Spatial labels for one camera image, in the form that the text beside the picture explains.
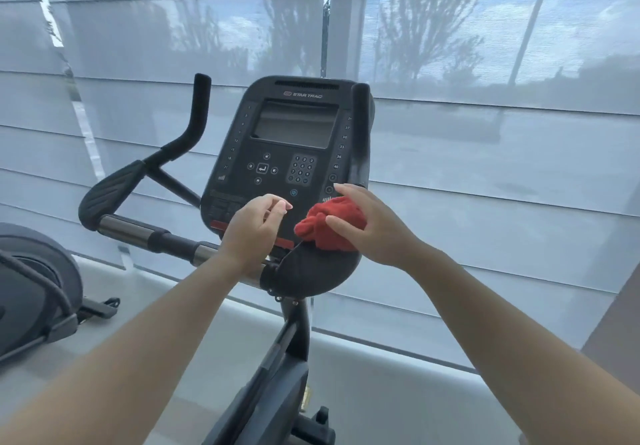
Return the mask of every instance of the handlebar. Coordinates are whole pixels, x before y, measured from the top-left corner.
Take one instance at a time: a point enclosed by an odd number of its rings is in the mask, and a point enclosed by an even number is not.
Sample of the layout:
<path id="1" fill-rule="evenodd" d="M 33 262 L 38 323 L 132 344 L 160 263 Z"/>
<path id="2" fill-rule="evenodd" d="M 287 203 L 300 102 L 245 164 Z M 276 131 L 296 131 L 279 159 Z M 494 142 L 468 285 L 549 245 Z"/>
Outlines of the handlebar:
<path id="1" fill-rule="evenodd" d="M 193 241 L 172 234 L 170 231 L 118 215 L 106 215 L 100 219 L 97 231 L 108 238 L 117 239 L 153 253 L 164 253 L 184 259 L 193 266 L 200 266 L 218 252 L 219 246 L 207 241 Z M 240 280 L 252 287 L 260 287 L 260 275 L 265 266 L 259 267 Z"/>

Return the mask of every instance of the lcd screen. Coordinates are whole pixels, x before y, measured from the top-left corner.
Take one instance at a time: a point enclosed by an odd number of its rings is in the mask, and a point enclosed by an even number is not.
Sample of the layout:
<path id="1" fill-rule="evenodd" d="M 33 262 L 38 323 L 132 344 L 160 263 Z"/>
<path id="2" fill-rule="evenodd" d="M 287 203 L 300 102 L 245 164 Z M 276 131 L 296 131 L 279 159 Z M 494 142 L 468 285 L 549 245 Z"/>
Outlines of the lcd screen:
<path id="1" fill-rule="evenodd" d="M 324 149 L 329 145 L 337 105 L 304 105 L 267 100 L 253 129 L 253 137 Z"/>

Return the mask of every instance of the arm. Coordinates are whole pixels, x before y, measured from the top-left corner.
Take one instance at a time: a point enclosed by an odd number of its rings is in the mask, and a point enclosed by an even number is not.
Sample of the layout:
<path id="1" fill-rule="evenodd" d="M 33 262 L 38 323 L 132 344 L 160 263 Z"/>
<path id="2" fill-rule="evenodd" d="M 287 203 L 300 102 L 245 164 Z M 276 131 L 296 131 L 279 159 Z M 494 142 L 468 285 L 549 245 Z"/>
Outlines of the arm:
<path id="1" fill-rule="evenodd" d="M 640 396 L 416 238 L 371 192 L 349 185 L 339 191 L 362 208 L 367 227 L 359 230 L 335 217 L 327 223 L 367 257 L 406 271 L 420 284 L 532 443 L 640 442 Z"/>
<path id="2" fill-rule="evenodd" d="M 279 201 L 262 196 L 238 211 L 217 255 L 76 360 L 0 428 L 0 443 L 144 443 L 222 301 L 273 247 L 291 207 Z"/>

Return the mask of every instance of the forearm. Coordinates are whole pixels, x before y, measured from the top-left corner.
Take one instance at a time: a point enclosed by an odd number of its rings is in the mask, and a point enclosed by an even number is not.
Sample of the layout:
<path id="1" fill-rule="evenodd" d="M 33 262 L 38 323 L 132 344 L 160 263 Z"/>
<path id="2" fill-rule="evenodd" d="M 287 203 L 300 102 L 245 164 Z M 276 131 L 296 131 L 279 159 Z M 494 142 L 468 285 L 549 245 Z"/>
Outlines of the forearm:
<path id="1" fill-rule="evenodd" d="M 406 271 L 532 443 L 640 440 L 640 397 L 434 248 Z"/>
<path id="2" fill-rule="evenodd" d="M 215 257 L 204 263 L 57 377 L 0 442 L 142 444 L 239 276 Z"/>

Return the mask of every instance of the window blind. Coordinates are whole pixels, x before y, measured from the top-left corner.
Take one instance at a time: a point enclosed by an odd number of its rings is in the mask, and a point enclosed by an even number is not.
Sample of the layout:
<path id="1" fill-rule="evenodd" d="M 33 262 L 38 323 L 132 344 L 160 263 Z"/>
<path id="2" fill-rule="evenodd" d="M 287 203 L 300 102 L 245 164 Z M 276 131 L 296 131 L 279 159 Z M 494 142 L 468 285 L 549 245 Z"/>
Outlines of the window blind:
<path id="1" fill-rule="evenodd" d="M 182 131 L 201 71 L 214 81 L 209 126 L 166 168 L 202 192 L 246 86 L 326 72 L 370 83 L 376 96 L 371 189 L 575 348 L 640 259 L 639 0 L 52 0 L 52 9 L 107 173 Z M 214 239 L 195 208 L 153 182 L 120 213 Z M 176 278 L 191 270 L 137 248 L 132 258 Z M 278 308 L 255 289 L 234 292 Z M 316 297 L 314 326 L 471 366 L 417 285 L 367 260 Z"/>
<path id="2" fill-rule="evenodd" d="M 122 266 L 115 242 L 77 220 L 97 180 L 40 0 L 0 0 L 0 26 L 0 221 Z"/>

